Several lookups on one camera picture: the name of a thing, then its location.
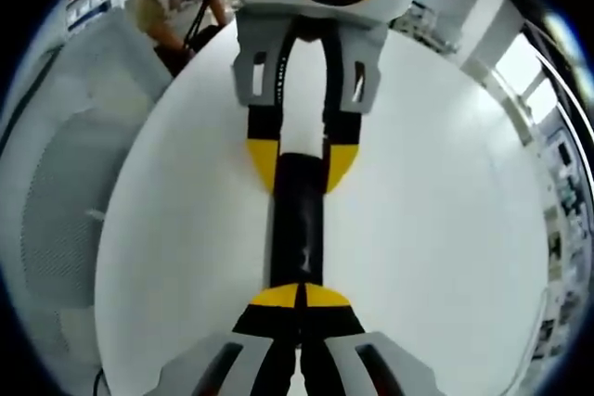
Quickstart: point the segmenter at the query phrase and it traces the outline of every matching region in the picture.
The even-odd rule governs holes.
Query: white tabletop
[[[197,339],[230,330],[263,286],[268,195],[245,147],[226,27],[141,131],[114,190],[96,282],[111,394],[154,388]],[[359,156],[325,208],[325,282],[367,331],[433,367],[452,396],[510,383],[547,284],[532,166],[500,105],[430,50],[391,33]],[[319,152],[325,62],[297,43],[283,147]],[[292,394],[304,394],[302,390]]]

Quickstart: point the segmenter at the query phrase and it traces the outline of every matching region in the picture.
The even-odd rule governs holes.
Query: black wire
[[[99,372],[95,376],[95,382],[93,382],[93,396],[97,396],[98,395],[98,392],[99,392],[99,380],[101,380],[102,377],[105,379],[105,373],[103,373],[103,367],[101,367],[101,369],[99,370]]]
[[[184,48],[188,50],[190,48],[190,43],[192,39],[196,37],[198,32],[200,31],[200,25],[202,24],[202,20],[204,19],[204,14],[206,13],[206,8],[208,7],[210,0],[202,0],[200,4],[200,8],[198,10],[198,14],[196,18],[192,21],[189,29],[187,30],[186,37],[184,38]]]

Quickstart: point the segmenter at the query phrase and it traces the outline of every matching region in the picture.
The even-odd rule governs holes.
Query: person
[[[184,46],[185,34],[196,12],[192,11],[191,17],[182,13],[192,7],[197,9],[200,2],[201,0],[135,0],[136,25],[155,42],[155,52],[173,76],[226,25],[225,8],[221,0],[209,0],[217,25],[207,27],[188,43],[189,47]]]

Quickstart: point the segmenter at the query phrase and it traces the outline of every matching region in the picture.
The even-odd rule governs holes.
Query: gray plastic part
[[[217,395],[250,396],[272,339],[238,333],[213,334],[199,341],[163,367],[159,385],[146,396],[194,396],[211,364],[230,344],[239,345],[241,351]]]
[[[239,54],[233,63],[239,103],[244,106],[273,106],[275,79],[280,49],[294,16],[252,14],[245,9],[237,12]],[[253,93],[255,59],[265,53],[262,93]]]
[[[244,106],[273,106],[275,104],[276,71],[280,50],[291,22],[296,16],[272,12],[254,12],[241,9],[237,13],[239,54],[233,63],[236,91],[239,103]],[[342,43],[341,111],[369,113],[380,85],[381,50],[388,36],[388,26],[366,28],[342,21],[339,27]],[[253,93],[253,73],[256,57],[265,54],[262,93]],[[364,86],[359,98],[355,98],[355,64],[364,67]]]
[[[380,355],[404,396],[445,396],[437,388],[433,370],[382,333],[326,339],[326,345],[341,375],[346,396],[378,394],[358,353],[366,347],[372,347]]]
[[[378,63],[381,50],[388,37],[388,26],[380,25],[376,28],[365,29],[343,22],[339,34],[344,69],[341,111],[369,113],[380,86],[381,75]],[[364,86],[359,100],[355,100],[356,62],[360,62],[365,68]]]

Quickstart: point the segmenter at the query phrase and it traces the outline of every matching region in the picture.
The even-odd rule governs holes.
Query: black cable
[[[105,373],[103,373],[103,367],[101,367],[101,369],[95,376],[95,382],[93,382],[93,396],[97,396],[99,394],[99,381],[102,377],[105,380]]]
[[[196,18],[192,21],[189,29],[187,30],[186,37],[184,38],[184,48],[186,50],[190,49],[190,44],[192,39],[196,37],[198,32],[200,31],[200,25],[202,24],[202,20],[204,19],[204,14],[206,13],[206,8],[208,7],[211,0],[202,0],[200,4],[200,8],[198,9],[198,14]]]

